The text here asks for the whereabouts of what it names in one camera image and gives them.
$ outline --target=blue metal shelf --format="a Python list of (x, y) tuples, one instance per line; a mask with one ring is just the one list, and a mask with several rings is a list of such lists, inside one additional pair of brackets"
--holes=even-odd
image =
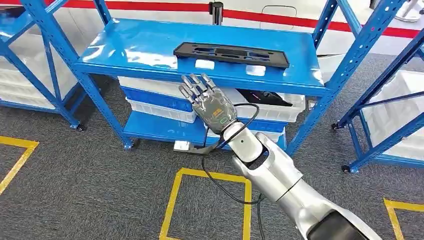
[[(174, 56), (182, 42), (284, 51), (290, 67), (266, 67), (264, 76), (247, 74), (247, 65), (239, 63), (215, 61), (213, 70), (196, 68), (195, 58)], [(313, 96), (329, 92), (312, 36), (304, 32), (113, 18), (74, 66), (85, 73), (173, 82), (181, 82), (183, 74), (206, 73), (222, 87)]]
[[(60, 6), (65, 4), (65, 2), (65, 0), (56, 0), (50, 6), (45, 8), (46, 13), (54, 13), (57, 9), (60, 8)], [(67, 104), (69, 99), (74, 95), (76, 89), (78, 87), (81, 87), (81, 85), (79, 83), (76, 84), (62, 99), (56, 76), (55, 65), (53, 62), (52, 51), (50, 48), (50, 42), (45, 37), (45, 33), (42, 33), (42, 39), (47, 57), (47, 63), (50, 68), (50, 76), (54, 87), (54, 95), (9, 48), (9, 45), (19, 36), (21, 36), (25, 31), (27, 31), (30, 27), (32, 27), (35, 22), (38, 22), (38, 20), (33, 21), (31, 15), (26, 11), (22, 13), (19, 17), (12, 17), (7, 15), (6, 13), (0, 14), (0, 56), (4, 56), (11, 64), (13, 64), (17, 68), (17, 70), (19, 70), (34, 85), (34, 87), (54, 106), (54, 109), (31, 106), (15, 102), (8, 102), (4, 100), (0, 100), (0, 106), (60, 114), (70, 123), (71, 128), (77, 129), (80, 126), (80, 122), (74, 118), (73, 113), (76, 111), (76, 109), (87, 94), (85, 92), (82, 92), (72, 103), (72, 105), (70, 106), (70, 110), (65, 107), (65, 104)]]
[[(383, 73), (375, 80), (374, 83), (364, 92), (364, 94), (356, 101), (356, 103), (344, 114), (344, 116), (334, 126), (336, 129), (348, 127), (352, 137), (353, 146), (357, 155), (356, 160), (351, 162), (349, 166), (343, 166), (346, 172), (357, 173), (359, 168), (371, 162), (397, 164), (407, 167), (424, 168), (424, 160), (411, 159), (400, 156), (392, 156), (384, 154), (384, 152), (397, 143), (402, 141), (404, 137), (408, 137), (415, 131), (424, 127), (424, 112), (412, 119), (406, 125), (398, 129), (392, 135), (388, 136), (379, 144), (373, 146), (371, 142), (371, 133), (368, 124), (363, 115), (363, 108), (371, 106), (387, 104), (405, 99), (411, 99), (424, 96), (424, 91), (415, 92), (404, 96), (393, 97), (381, 101), (370, 103), (370, 99), (379, 92), (379, 90), (390, 80), (392, 76), (411, 58), (421, 57), (421, 51), (424, 44), (424, 29), (422, 29), (414, 39), (405, 47), (405, 49), (394, 59), (394, 61), (383, 71)], [(356, 130), (352, 124), (353, 118), (359, 116), (365, 137), (368, 143), (368, 151), (363, 152), (359, 144)]]
[[(127, 136), (134, 138), (164, 142), (181, 140), (199, 146), (203, 144), (205, 137), (205, 125), (198, 117), (194, 123), (187, 123), (138, 111), (131, 112), (123, 131)], [(206, 144), (212, 145), (216, 141), (216, 137), (208, 137)], [(285, 134), (280, 137), (277, 144), (286, 149)]]
[[(348, 1), (328, 0), (312, 35), (303, 32), (112, 18), (105, 1), (94, 0), (105, 28), (81, 57), (70, 44), (56, 19), (47, 11), (50, 6), (46, 8), (42, 0), (21, 0), (21, 2), (72, 69), (82, 87), (120, 137), (125, 148), (131, 147), (129, 136), (156, 138), (162, 141), (174, 141), (178, 136), (163, 135), (159, 127), (153, 128), (157, 134), (146, 132), (142, 126), (133, 127), (130, 123), (144, 125), (144, 122), (149, 120), (148, 116), (134, 112), (124, 130), (96, 91), (89, 73), (174, 82), (181, 81), (181, 74), (206, 73), (222, 87), (316, 96), (316, 105), (287, 145), (286, 152), (293, 155), (379, 39), (404, 0), (381, 0), (363, 26), (355, 18)], [(356, 40), (334, 75), (323, 84), (316, 48), (338, 7), (342, 8)], [(195, 67), (194, 58), (178, 59), (173, 55), (174, 49), (182, 42), (284, 51), (290, 67), (284, 72), (275, 67), (267, 67), (264, 75), (250, 75), (246, 72), (246, 64), (215, 61), (213, 69), (200, 69)]]

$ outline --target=yellow tape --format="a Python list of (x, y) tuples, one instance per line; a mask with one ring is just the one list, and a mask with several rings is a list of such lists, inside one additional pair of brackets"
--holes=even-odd
[[(178, 190), (180, 189), (183, 175), (191, 175), (197, 177), (207, 178), (208, 175), (197, 169), (181, 168), (175, 175), (173, 181), (171, 193), (169, 196), (168, 206), (166, 207), (165, 217), (163, 218), (162, 227), (160, 229), (159, 240), (179, 240), (177, 238), (168, 237), (168, 230), (171, 224), (172, 214), (174, 212), (174, 206), (177, 199)], [(244, 201), (250, 202), (252, 200), (252, 183), (244, 178), (243, 176), (236, 176), (218, 172), (210, 172), (210, 175), (217, 180), (231, 181), (237, 183), (244, 183)], [(244, 205), (243, 211), (243, 240), (249, 240), (251, 238), (251, 218), (252, 218), (252, 206), (249, 204)]]
[(416, 203), (408, 203), (401, 201), (391, 201), (384, 198), (384, 205), (387, 209), (388, 217), (390, 218), (391, 226), (393, 227), (394, 235), (397, 240), (405, 240), (402, 234), (401, 226), (395, 209), (424, 212), (424, 205)]
[(0, 136), (0, 144), (26, 148), (22, 156), (20, 156), (19, 160), (14, 164), (12, 169), (7, 173), (6, 177), (4, 177), (4, 179), (0, 182), (0, 195), (1, 195), (3, 191), (6, 189), (6, 187), (9, 185), (9, 183), (12, 181), (12, 179), (15, 177), (15, 175), (18, 173), (18, 171), (22, 168), (22, 166), (27, 161), (27, 159), (30, 157), (30, 155), (33, 153), (34, 149), (36, 149), (39, 142)]

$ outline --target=shelf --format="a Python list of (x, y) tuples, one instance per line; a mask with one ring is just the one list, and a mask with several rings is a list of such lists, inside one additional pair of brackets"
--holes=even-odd
[(22, 13), (18, 18), (1, 16), (0, 38), (3, 42), (10, 44), (33, 25), (34, 21), (27, 12)]
[[(205, 127), (200, 118), (196, 118), (194, 123), (187, 123), (138, 111), (131, 112), (123, 131), (128, 137), (164, 142), (181, 140), (194, 145), (202, 145), (205, 137)], [(281, 136), (278, 141), (283, 150), (286, 149), (285, 137)], [(216, 141), (216, 137), (206, 139), (208, 145)]]
[[(290, 67), (267, 67), (262, 76), (247, 74), (247, 65), (240, 63), (215, 61), (213, 69), (196, 68), (195, 58), (174, 56), (182, 42), (284, 51)], [(321, 79), (312, 36), (304, 32), (113, 18), (74, 66), (85, 73), (173, 82), (182, 74), (206, 73), (222, 87), (312, 96), (330, 91)]]

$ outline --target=black object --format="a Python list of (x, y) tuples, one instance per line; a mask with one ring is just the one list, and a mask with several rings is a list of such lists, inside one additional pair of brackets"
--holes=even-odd
[(331, 128), (332, 128), (333, 130), (340, 129), (340, 127), (337, 125), (337, 123), (333, 123), (333, 124), (331, 124)]
[(266, 104), (276, 106), (293, 106), (292, 103), (284, 101), (277, 93), (271, 91), (256, 91), (237, 89), (237, 91), (243, 95), (243, 97), (252, 104)]
[(286, 69), (289, 60), (283, 51), (245, 46), (183, 42), (173, 51), (177, 57), (216, 60)]
[(348, 173), (350, 173), (350, 172), (351, 172), (351, 167), (350, 167), (350, 166), (348, 166), (348, 165), (343, 165), (343, 166), (341, 166), (341, 170), (342, 170), (345, 174), (348, 174)]
[(369, 240), (339, 212), (328, 214), (307, 235), (308, 240)]
[(224, 3), (220, 1), (210, 1), (209, 2), (209, 15), (212, 15), (214, 8), (223, 8)]

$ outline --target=silver robotic arm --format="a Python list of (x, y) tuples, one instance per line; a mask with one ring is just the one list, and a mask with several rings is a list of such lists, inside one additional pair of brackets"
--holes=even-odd
[(228, 145), (235, 167), (289, 216), (305, 240), (381, 240), (359, 217), (303, 181), (290, 156), (265, 134), (244, 128), (234, 136), (244, 126), (234, 106), (208, 76), (202, 74), (208, 87), (194, 74), (190, 77), (194, 83), (183, 76), (180, 91), (214, 133), (232, 138)]

